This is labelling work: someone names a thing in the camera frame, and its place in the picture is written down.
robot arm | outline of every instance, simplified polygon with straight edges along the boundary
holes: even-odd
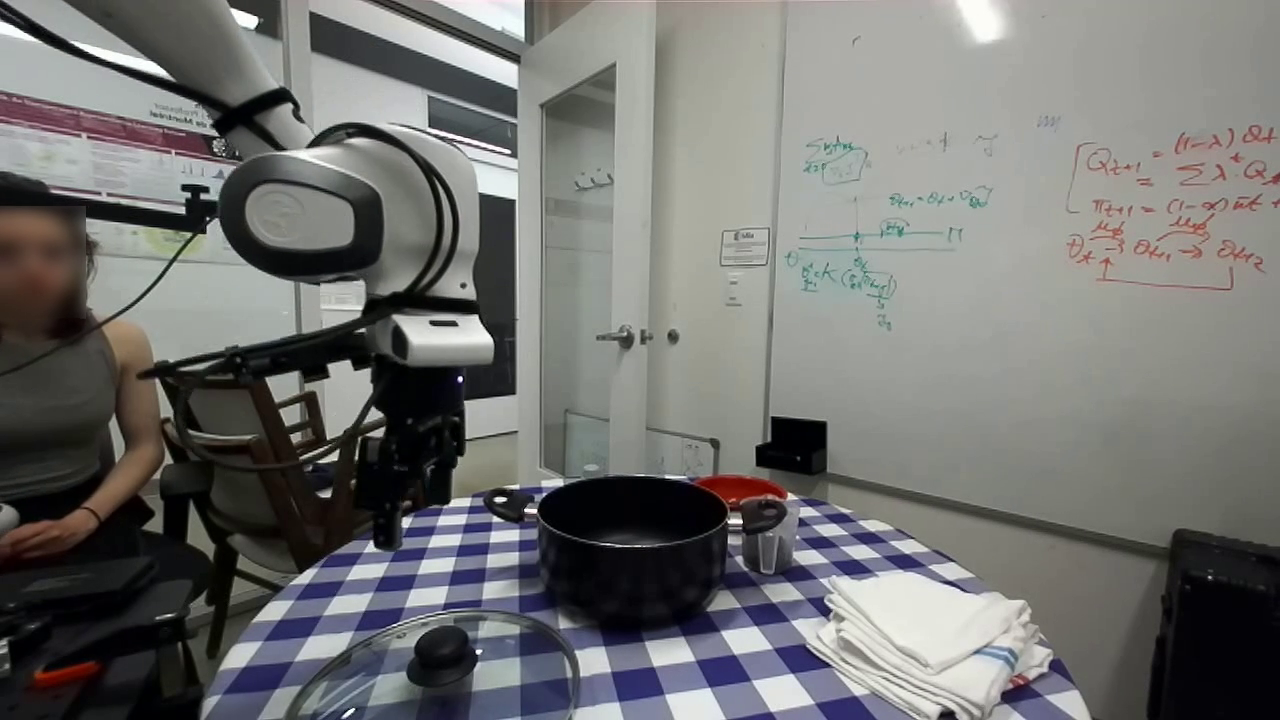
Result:
[[[471,162],[416,127],[338,123],[310,133],[237,30],[223,0],[73,0],[139,47],[172,81],[213,95],[213,119],[245,162],[219,189],[229,246],[285,281],[365,281],[365,328],[324,336],[324,359],[353,349],[372,366],[383,438],[359,446],[358,496],[372,510],[380,550],[402,546],[402,504],[449,502],[463,453],[461,372],[494,366],[471,266],[481,191]],[[272,372],[300,346],[265,346]]]

table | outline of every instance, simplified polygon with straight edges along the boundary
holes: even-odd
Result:
[[[901,717],[881,695],[857,695],[805,647],[823,622],[823,581],[923,572],[975,584],[973,572],[881,520],[805,502],[796,570],[755,581],[740,556],[714,609],[657,634],[601,634],[567,622],[539,593],[538,529],[454,502],[410,520],[406,550],[358,541],[298,575],[229,647],[203,717],[285,717],[300,683],[358,638],[425,609],[505,609],[557,625],[581,656],[581,720],[603,717]],[[1005,720],[1083,720],[1089,708],[1063,663],[1007,693]]]

white napkin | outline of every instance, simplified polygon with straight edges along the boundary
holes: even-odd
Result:
[[[941,673],[994,645],[996,638],[1034,625],[1034,609],[1026,601],[1007,601],[999,593],[959,593],[953,584],[916,575],[916,572],[884,572],[863,581],[832,581],[829,603],[846,603],[877,625],[891,645]]]
[[[881,575],[881,584],[837,581],[829,595],[832,616],[805,638],[849,683],[874,690],[922,720],[937,720],[946,708],[959,720],[985,720],[1005,690],[1048,673],[1051,653],[1041,645],[1028,603],[898,575],[905,572]]]

whiteboard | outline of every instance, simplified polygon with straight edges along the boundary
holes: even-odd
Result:
[[[832,473],[1280,541],[1275,0],[794,0],[772,416]]]

white wall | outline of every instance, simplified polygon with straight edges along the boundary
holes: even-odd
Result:
[[[725,271],[720,234],[772,225],[782,3],[663,3],[657,95],[652,423],[720,438],[725,470],[747,470],[766,427],[769,267]]]
[[[725,303],[720,228],[772,225],[783,10],[663,3],[657,107],[652,316],[683,334],[657,349],[652,423],[720,438],[747,470],[766,427],[769,277]],[[829,496],[953,551],[994,590],[1028,595],[1101,720],[1142,720],[1161,563],[1036,529],[832,485]]]

